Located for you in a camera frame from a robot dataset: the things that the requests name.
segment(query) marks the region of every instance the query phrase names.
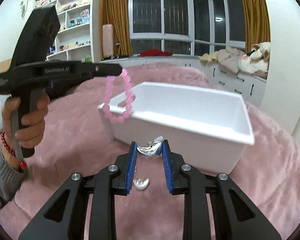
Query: human hand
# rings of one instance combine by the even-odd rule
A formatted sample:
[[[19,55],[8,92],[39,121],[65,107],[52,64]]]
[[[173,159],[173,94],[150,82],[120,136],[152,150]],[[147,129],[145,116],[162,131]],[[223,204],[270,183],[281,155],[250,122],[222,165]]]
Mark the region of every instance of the human hand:
[[[14,149],[13,134],[11,126],[11,115],[20,106],[21,100],[19,97],[8,98],[2,106],[2,124],[5,132],[5,140],[11,149]],[[37,110],[25,114],[21,122],[23,125],[28,126],[23,129],[19,129],[15,133],[16,139],[19,140],[19,145],[23,148],[33,148],[37,146],[43,138],[45,129],[44,117],[48,113],[48,104],[50,103],[49,96],[44,94],[37,102]],[[13,157],[5,147],[2,147],[2,153],[7,163],[18,170],[19,160]]]

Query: bed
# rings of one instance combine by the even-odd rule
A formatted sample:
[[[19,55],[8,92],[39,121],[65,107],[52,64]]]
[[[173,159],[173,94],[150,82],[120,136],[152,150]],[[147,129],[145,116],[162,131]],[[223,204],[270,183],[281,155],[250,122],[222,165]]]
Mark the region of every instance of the bed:
[[[212,87],[205,75],[190,67],[154,63],[128,68],[133,85],[143,81]],[[108,142],[97,106],[102,103],[105,78],[88,80],[49,105],[43,141],[27,160],[28,177],[20,190],[0,210],[0,223],[12,239],[74,172],[97,173],[128,152],[119,141]],[[124,91],[114,81],[114,95]],[[230,177],[287,239],[300,223],[300,148],[272,118],[247,103],[256,143],[248,146]],[[118,239],[182,239],[183,196],[169,195],[162,160],[138,158],[137,178],[149,178],[145,191],[132,189],[128,197],[116,196]],[[211,220],[212,237],[214,225]],[[88,239],[87,215],[85,239]]]

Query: sleeve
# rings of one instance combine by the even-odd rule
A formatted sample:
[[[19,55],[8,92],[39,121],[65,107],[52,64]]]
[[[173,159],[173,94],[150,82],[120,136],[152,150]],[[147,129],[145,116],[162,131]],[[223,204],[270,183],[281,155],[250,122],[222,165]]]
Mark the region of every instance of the sleeve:
[[[0,150],[0,208],[12,200],[24,176],[25,173],[18,172],[7,164]]]

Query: silver figurine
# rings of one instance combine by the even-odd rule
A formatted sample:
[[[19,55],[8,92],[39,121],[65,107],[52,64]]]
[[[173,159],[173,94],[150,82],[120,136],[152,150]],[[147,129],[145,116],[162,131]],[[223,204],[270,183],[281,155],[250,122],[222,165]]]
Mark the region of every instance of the silver figurine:
[[[149,185],[149,179],[134,179],[133,185],[136,187],[137,190],[145,190]]]
[[[162,153],[163,137],[159,136],[153,142],[148,142],[148,147],[137,147],[138,153],[148,160],[158,158]]]

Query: yellow curtain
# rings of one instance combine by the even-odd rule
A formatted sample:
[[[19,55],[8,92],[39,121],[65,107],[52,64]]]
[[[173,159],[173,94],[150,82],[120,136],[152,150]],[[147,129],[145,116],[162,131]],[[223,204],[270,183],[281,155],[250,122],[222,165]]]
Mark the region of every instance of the yellow curtain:
[[[246,23],[246,52],[256,43],[270,41],[266,0],[242,0]]]
[[[100,0],[99,18],[102,23],[99,26],[100,50],[102,53],[102,25],[112,24],[114,28],[114,51],[121,56],[131,56],[132,48],[129,34],[128,0]]]

